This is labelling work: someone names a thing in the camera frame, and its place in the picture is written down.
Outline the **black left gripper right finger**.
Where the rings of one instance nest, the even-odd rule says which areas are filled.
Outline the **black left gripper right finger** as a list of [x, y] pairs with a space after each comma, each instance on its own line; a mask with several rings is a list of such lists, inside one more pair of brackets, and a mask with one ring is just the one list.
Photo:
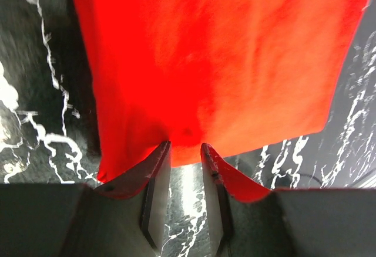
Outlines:
[[375, 190], [270, 190], [202, 144], [214, 256], [374, 256]]

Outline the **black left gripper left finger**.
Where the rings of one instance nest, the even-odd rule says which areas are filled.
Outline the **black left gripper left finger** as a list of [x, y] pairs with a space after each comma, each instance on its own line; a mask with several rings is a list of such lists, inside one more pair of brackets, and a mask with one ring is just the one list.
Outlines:
[[2, 256], [157, 256], [170, 181], [165, 141], [117, 178], [1, 185]]

